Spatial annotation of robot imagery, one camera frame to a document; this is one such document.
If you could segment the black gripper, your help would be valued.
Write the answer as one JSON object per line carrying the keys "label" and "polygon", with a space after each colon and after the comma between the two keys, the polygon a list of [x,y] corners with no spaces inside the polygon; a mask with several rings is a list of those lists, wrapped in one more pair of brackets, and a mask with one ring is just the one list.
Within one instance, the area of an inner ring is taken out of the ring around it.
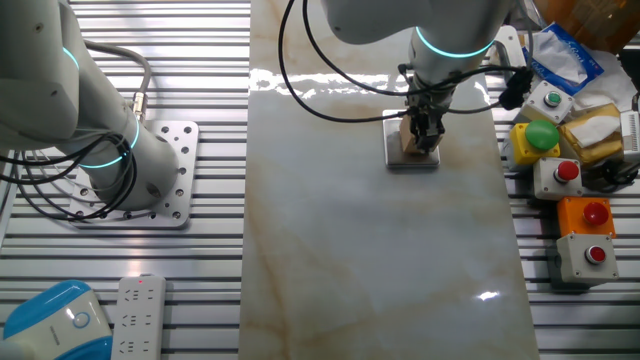
{"label": "black gripper", "polygon": [[411,82],[409,91],[420,93],[407,97],[407,116],[414,119],[415,145],[423,153],[434,152],[444,135],[442,117],[448,111],[453,96],[453,86],[427,90],[421,82]]}

